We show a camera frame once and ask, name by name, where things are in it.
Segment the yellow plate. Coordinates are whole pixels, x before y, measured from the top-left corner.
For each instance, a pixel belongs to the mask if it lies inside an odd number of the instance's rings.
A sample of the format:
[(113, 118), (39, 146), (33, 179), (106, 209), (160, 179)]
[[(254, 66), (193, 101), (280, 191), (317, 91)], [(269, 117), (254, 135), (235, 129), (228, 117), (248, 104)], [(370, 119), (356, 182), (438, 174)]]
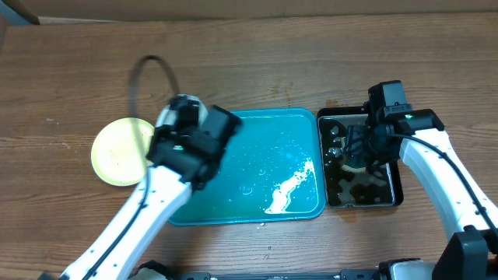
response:
[(143, 119), (126, 117), (109, 123), (95, 137), (91, 163), (105, 183), (126, 187), (145, 176), (144, 153), (149, 150), (154, 127)]

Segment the white plate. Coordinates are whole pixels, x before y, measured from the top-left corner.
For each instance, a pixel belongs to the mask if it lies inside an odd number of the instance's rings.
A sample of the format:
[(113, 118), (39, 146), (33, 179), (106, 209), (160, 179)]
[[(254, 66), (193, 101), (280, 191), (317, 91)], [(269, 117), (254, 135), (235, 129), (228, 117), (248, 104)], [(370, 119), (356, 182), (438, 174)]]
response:
[(181, 116), (186, 119), (192, 119), (194, 124), (200, 125), (208, 115), (205, 104), (196, 96), (180, 94), (169, 100), (161, 111), (155, 126), (158, 128), (162, 125), (174, 125)]

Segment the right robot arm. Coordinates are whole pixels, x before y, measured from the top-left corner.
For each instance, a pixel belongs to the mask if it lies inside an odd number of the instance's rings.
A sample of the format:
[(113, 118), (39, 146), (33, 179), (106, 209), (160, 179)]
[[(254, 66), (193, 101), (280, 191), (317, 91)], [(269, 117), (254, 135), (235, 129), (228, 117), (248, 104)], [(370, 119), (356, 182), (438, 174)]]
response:
[(484, 194), (429, 109), (370, 116), (347, 128), (342, 148), (351, 167), (401, 160), (434, 204), (448, 238), (436, 263), (386, 261), (381, 279), (495, 279), (497, 206)]

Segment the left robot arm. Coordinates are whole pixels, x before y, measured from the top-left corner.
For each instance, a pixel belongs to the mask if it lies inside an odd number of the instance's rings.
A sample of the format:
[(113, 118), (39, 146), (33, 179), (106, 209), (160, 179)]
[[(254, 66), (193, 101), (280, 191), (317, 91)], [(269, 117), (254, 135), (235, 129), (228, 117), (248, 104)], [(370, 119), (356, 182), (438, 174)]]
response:
[(146, 171), (105, 230), (61, 278), (126, 279), (168, 219), (219, 172), (241, 119), (181, 94), (160, 113), (144, 156)]

